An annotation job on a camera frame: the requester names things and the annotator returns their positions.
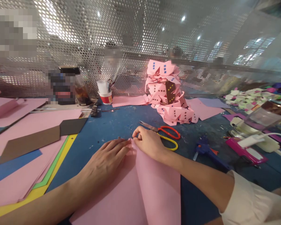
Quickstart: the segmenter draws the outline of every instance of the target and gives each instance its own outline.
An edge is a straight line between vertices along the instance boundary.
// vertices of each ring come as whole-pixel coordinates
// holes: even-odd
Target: paper cup
[[[104,105],[111,105],[112,104],[112,96],[111,96],[112,91],[107,93],[107,94],[100,94],[98,92],[98,94],[100,95]]]

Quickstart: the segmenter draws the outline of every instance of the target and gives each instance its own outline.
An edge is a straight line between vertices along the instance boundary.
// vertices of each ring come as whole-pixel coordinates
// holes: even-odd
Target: red scissors handle
[[[167,132],[166,130],[164,130],[164,128],[171,129],[172,131],[174,131],[174,132],[178,135],[178,137],[176,137],[176,136],[170,134],[169,132]],[[176,139],[176,140],[179,140],[179,139],[180,139],[180,134],[179,134],[179,132],[176,131],[176,130],[175,130],[174,128],[172,128],[172,127],[161,126],[160,128],[158,128],[158,131],[162,131],[162,132],[166,133],[167,135],[169,135],[171,138],[174,138],[174,139]]]

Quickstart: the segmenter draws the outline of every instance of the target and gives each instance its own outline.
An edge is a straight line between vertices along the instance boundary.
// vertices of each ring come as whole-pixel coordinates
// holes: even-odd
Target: blue table
[[[112,106],[105,105],[99,106],[99,108],[101,110],[113,109]],[[47,192],[77,175],[103,143],[117,139],[118,136],[130,138],[134,129],[139,125],[139,120],[156,127],[165,125],[156,109],[151,108],[150,105],[125,106],[114,112],[99,112],[98,117],[90,117],[75,139]],[[232,127],[221,114],[199,121],[197,124],[179,124],[174,128],[182,137],[177,141],[179,148],[176,153],[184,157],[192,159],[196,142],[200,136],[207,135],[210,146],[219,151],[218,156],[222,160],[230,162],[238,158],[223,139],[223,136],[226,136],[226,132]],[[268,163],[262,164],[261,169],[245,168],[240,175],[266,190],[272,191],[281,186],[281,157],[275,153],[262,152],[262,154],[269,158]],[[197,161],[216,168],[205,156],[199,155]],[[204,224],[219,216],[215,205],[184,177],[181,177],[181,206],[182,224]],[[61,224],[69,224],[69,222],[64,220]]]

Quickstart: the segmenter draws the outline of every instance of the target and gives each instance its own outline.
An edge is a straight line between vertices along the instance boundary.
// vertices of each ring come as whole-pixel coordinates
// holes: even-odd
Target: green paper
[[[36,184],[33,186],[32,189],[36,189],[36,188],[39,188],[39,187],[42,187],[42,186],[47,185],[47,183],[48,183],[48,181],[49,181],[49,179],[50,179],[50,177],[51,177],[51,174],[53,173],[53,170],[54,170],[54,168],[55,168],[55,166],[56,166],[56,164],[57,164],[57,162],[58,162],[58,160],[59,160],[59,157],[60,157],[60,155],[62,154],[62,151],[63,151],[64,147],[66,146],[66,143],[67,143],[68,139],[69,139],[69,136],[66,138],[65,142],[63,143],[61,149],[59,150],[57,156],[55,157],[53,163],[51,164],[51,166],[50,166],[50,168],[49,168],[47,174],[46,174],[45,177],[44,177],[44,179],[43,179],[41,182],[36,183]]]

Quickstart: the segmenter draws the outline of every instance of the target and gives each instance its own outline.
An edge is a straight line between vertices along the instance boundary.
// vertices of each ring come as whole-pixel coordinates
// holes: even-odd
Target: scissors
[[[170,138],[164,137],[164,136],[162,136],[162,135],[160,135],[160,134],[158,133],[158,131],[163,131],[164,133],[166,133],[167,135],[169,135],[171,138],[174,138],[174,139],[176,139],[176,140],[179,140],[179,139],[180,139],[180,134],[179,134],[179,132],[176,131],[174,128],[168,127],[168,126],[161,126],[160,128],[157,128],[157,127],[153,127],[153,126],[151,126],[151,125],[149,125],[149,124],[147,124],[147,123],[145,123],[145,122],[143,122],[143,121],[141,121],[141,120],[140,120],[140,124],[143,125],[143,126],[145,126],[146,128],[149,128],[150,130],[155,131],[161,138],[163,138],[163,139],[165,139],[165,140],[168,140],[168,141],[170,141],[170,142],[172,142],[172,143],[175,144],[175,147],[174,147],[174,148],[167,148],[167,149],[169,149],[169,150],[171,150],[171,151],[176,151],[176,150],[177,150],[178,144],[177,144],[176,141],[174,141],[174,140],[172,140],[172,139],[170,139]],[[178,135],[178,137],[176,137],[176,136],[170,134],[169,132],[167,132],[166,130],[164,130],[164,128],[171,129],[172,131],[174,131],[174,132]]]

